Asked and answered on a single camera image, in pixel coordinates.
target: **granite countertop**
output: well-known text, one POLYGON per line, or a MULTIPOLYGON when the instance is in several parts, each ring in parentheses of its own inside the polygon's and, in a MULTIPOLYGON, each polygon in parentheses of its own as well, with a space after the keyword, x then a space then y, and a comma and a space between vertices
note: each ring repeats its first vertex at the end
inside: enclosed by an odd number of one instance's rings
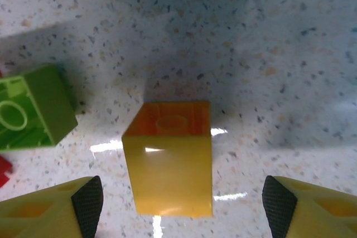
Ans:
POLYGON ((357 195, 357 0, 0 0, 0 38, 3 72, 56 64, 79 105, 56 148, 4 155, 0 200, 100 175, 97 238, 262 238, 267 175, 357 195), (214 217, 137 215, 121 135, 143 101, 203 99, 214 217))

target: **speckled countertop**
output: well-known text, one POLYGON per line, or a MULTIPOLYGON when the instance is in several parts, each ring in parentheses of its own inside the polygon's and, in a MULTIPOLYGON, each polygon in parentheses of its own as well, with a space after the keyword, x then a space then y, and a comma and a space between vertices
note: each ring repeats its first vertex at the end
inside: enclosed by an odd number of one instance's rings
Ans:
POLYGON ((5 154, 0 200, 98 174, 97 238, 271 237, 266 175, 357 194, 357 0, 0 0, 0 69, 42 62, 73 86, 79 126, 5 154), (138 216, 120 137, 144 100, 196 99, 221 129, 214 218, 138 216))

